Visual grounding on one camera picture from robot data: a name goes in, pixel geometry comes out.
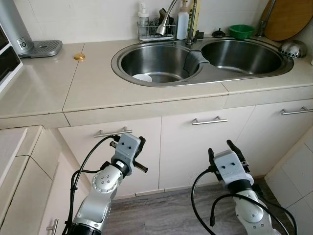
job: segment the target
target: dish rack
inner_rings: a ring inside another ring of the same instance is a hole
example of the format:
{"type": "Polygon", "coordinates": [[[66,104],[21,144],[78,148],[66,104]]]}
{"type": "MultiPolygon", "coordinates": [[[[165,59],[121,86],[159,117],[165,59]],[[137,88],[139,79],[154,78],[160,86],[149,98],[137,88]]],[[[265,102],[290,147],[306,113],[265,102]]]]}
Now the dish rack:
{"type": "Polygon", "coordinates": [[[167,30],[164,36],[157,34],[158,25],[141,26],[137,23],[137,26],[138,26],[138,39],[140,42],[175,39],[175,31],[176,31],[175,24],[166,26],[167,30]]]}

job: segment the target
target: metal handle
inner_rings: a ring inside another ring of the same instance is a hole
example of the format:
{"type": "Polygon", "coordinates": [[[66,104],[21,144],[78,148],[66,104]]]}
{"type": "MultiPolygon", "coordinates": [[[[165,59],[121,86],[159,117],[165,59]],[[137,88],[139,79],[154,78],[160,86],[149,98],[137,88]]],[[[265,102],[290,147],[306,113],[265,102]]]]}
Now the metal handle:
{"type": "Polygon", "coordinates": [[[228,119],[221,119],[219,116],[214,118],[212,121],[204,121],[204,122],[199,122],[197,118],[195,118],[192,121],[193,125],[202,125],[202,124],[211,124],[211,123],[218,123],[218,122],[227,122],[228,119]]]}
{"type": "Polygon", "coordinates": [[[281,111],[282,115],[290,115],[290,114],[303,114],[313,112],[313,109],[307,109],[306,107],[302,107],[300,111],[288,112],[286,109],[281,111]]]}
{"type": "Polygon", "coordinates": [[[127,127],[124,126],[123,129],[119,132],[112,132],[112,133],[104,133],[103,134],[103,131],[100,130],[98,131],[97,134],[95,134],[93,137],[94,138],[99,138],[99,137],[105,137],[105,136],[114,136],[114,135],[121,135],[121,134],[125,134],[125,133],[132,133],[133,130],[127,130],[127,127]]]}
{"type": "Polygon", "coordinates": [[[59,222],[59,219],[55,219],[53,226],[46,228],[47,231],[52,230],[51,235],[55,235],[55,232],[57,231],[58,222],[59,222]]]}

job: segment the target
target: microwave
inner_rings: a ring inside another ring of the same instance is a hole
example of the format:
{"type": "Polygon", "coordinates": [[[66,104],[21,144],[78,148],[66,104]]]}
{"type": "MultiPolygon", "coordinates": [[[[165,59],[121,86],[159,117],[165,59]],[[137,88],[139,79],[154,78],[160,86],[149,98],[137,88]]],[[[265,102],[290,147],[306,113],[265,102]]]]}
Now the microwave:
{"type": "Polygon", "coordinates": [[[0,92],[21,69],[22,65],[0,24],[0,92]]]}

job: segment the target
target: drip tray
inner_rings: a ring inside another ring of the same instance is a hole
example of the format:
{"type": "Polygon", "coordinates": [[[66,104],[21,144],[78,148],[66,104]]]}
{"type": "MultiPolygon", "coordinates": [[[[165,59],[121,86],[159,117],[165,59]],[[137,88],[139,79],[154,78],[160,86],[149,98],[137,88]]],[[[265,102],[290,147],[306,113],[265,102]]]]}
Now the drip tray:
{"type": "Polygon", "coordinates": [[[34,41],[34,47],[24,54],[19,54],[19,57],[39,58],[54,56],[59,53],[61,48],[62,42],[59,40],[34,41]]]}

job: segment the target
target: stainless steel sink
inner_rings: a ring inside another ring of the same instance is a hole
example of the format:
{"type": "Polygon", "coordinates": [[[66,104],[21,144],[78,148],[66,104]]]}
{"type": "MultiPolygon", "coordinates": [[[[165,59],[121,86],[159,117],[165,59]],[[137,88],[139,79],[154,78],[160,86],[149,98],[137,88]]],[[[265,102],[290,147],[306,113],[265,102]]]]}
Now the stainless steel sink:
{"type": "Polygon", "coordinates": [[[249,41],[216,41],[205,45],[201,50],[212,65],[244,74],[270,73],[285,66],[277,51],[249,41]]]}
{"type": "Polygon", "coordinates": [[[207,38],[191,47],[184,41],[132,45],[119,51],[111,66],[129,82],[169,87],[277,76],[292,69],[293,59],[258,40],[207,38]],[[133,78],[141,73],[149,75],[152,82],[133,78]]]}

